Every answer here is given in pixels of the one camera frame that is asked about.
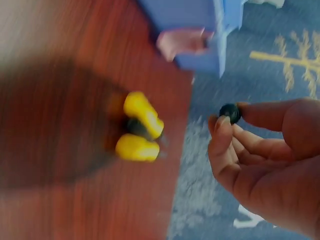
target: black bead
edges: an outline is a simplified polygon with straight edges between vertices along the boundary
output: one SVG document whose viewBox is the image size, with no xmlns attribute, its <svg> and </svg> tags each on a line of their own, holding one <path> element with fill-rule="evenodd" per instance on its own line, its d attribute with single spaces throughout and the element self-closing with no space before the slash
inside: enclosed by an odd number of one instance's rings
<svg viewBox="0 0 320 240">
<path fill-rule="evenodd" d="M 221 116 L 230 117 L 230 123 L 236 124 L 241 118 L 241 111 L 236 104 L 228 103 L 220 109 L 219 117 Z"/>
</svg>

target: yellow plastic piece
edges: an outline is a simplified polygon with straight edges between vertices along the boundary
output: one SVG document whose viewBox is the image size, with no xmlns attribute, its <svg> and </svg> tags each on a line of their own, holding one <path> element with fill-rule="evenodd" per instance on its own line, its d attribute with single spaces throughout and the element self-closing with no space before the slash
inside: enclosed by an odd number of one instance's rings
<svg viewBox="0 0 320 240">
<path fill-rule="evenodd" d="M 165 124 L 158 118 L 156 110 L 142 92 L 129 93 L 125 99 L 123 110 L 128 117 L 137 118 L 146 127 L 153 139 L 161 136 Z"/>
<path fill-rule="evenodd" d="M 159 155 L 160 147 L 156 142 L 127 133 L 117 142 L 115 152 L 124 160 L 154 162 Z"/>
</svg>

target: black plastic piece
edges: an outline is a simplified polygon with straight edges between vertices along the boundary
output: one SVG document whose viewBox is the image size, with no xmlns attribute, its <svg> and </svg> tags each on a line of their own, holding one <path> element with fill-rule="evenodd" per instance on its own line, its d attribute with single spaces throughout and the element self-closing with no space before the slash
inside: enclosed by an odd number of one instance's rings
<svg viewBox="0 0 320 240">
<path fill-rule="evenodd" d="M 241 119 L 242 115 L 236 104 L 228 103 L 220 109 L 219 117 L 221 116 L 230 117 L 230 123 L 236 124 Z"/>
<path fill-rule="evenodd" d="M 130 134 L 143 137 L 148 141 L 153 140 L 147 128 L 136 118 L 129 118 L 126 123 L 126 129 Z"/>
</svg>

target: rug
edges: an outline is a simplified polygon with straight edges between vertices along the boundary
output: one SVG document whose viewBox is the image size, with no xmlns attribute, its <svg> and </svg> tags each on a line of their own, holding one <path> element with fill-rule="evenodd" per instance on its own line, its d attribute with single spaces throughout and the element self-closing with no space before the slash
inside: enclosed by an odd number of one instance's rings
<svg viewBox="0 0 320 240">
<path fill-rule="evenodd" d="M 243 26 L 227 39 L 221 79 L 194 76 L 168 240 L 304 240 L 241 206 L 213 178 L 208 161 L 208 116 L 225 103 L 320 96 L 320 0 L 244 6 Z M 281 138 L 241 121 L 265 138 Z"/>
</svg>

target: wooden surface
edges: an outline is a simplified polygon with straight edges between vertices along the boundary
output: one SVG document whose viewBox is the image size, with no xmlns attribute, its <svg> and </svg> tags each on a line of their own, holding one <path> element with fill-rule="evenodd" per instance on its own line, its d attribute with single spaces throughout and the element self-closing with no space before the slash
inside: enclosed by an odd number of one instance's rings
<svg viewBox="0 0 320 240">
<path fill-rule="evenodd" d="M 192 75 L 148 32 L 133 0 L 0 1 L 1 240 L 165 239 Z M 134 90 L 165 122 L 167 159 L 106 147 Z"/>
</svg>

